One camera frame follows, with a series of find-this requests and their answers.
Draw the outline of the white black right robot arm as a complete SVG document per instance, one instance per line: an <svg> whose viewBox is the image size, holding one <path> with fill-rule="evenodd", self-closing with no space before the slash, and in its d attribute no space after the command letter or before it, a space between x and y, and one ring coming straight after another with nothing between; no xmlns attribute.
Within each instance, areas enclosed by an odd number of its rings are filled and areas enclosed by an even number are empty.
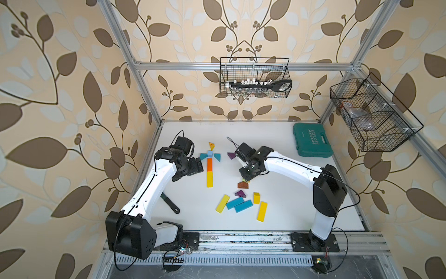
<svg viewBox="0 0 446 279"><path fill-rule="evenodd" d="M319 241L329 238L347 196L347 185L334 166L305 164L267 146L256 150L245 143L236 148L235 155L242 164L239 173L246 181L273 172L307 187L312 192L312 204L316 210L309 236Z"/></svg>

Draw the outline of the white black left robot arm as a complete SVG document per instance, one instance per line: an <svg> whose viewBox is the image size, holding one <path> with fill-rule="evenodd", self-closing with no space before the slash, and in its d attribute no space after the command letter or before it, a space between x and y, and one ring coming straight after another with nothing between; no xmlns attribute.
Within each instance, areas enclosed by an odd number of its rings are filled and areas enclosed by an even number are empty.
<svg viewBox="0 0 446 279"><path fill-rule="evenodd" d="M152 169L135 195L121 211L112 211L106 218L110 251L147 259L163 245L168 250L181 249L185 244L181 224L162 222L151 226L150 220L168 183L203 172L202 161L193 156L194 148L191 139L177 137L173 144L155 153Z"/></svg>

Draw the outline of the teal rectangular block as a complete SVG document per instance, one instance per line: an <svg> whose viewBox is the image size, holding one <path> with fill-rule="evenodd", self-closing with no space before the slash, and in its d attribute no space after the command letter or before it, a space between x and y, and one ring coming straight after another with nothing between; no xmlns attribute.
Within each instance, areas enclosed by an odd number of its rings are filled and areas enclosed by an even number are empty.
<svg viewBox="0 0 446 279"><path fill-rule="evenodd" d="M229 202L226 204L226 208L227 208L228 210L231 210L231 209L235 208L236 206L238 206L238 205L240 205L240 204L242 204L242 203L244 203L244 202L245 202L245 200L244 200L242 197L239 197L239 198L237 198L237 199L234 199L234 200L232 200L232 201L229 201Z"/></svg>
<svg viewBox="0 0 446 279"><path fill-rule="evenodd" d="M253 206L253 202L251 200L247 200L243 203L240 203L236 207L234 207L236 213L242 212L248 208L251 208Z"/></svg>

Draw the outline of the orange rectangular block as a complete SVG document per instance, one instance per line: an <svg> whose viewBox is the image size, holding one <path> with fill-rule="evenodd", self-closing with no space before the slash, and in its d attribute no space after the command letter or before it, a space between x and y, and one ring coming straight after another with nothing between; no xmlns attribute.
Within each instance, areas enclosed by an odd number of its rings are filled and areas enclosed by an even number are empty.
<svg viewBox="0 0 446 279"><path fill-rule="evenodd" d="M213 158L207 158L207 172L213 173Z"/></svg>

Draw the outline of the brown wooden block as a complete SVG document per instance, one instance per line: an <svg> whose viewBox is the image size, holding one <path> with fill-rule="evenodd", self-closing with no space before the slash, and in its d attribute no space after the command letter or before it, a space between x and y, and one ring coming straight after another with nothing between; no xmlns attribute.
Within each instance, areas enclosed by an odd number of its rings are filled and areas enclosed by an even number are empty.
<svg viewBox="0 0 446 279"><path fill-rule="evenodd" d="M249 188L249 183L246 181L241 181L238 183L238 188L239 189L248 189Z"/></svg>

